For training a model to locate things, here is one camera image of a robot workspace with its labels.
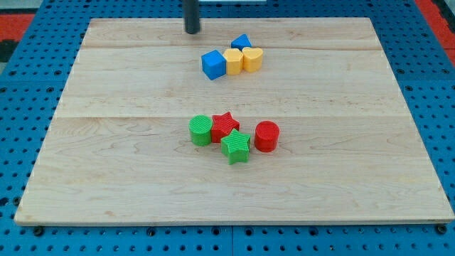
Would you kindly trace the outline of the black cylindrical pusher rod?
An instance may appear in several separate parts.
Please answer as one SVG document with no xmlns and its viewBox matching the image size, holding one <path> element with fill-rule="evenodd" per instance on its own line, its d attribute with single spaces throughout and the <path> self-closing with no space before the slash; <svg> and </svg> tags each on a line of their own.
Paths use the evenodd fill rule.
<svg viewBox="0 0 455 256">
<path fill-rule="evenodd" d="M 199 0 L 183 0 L 182 9 L 185 32 L 197 34 L 200 31 Z"/>
</svg>

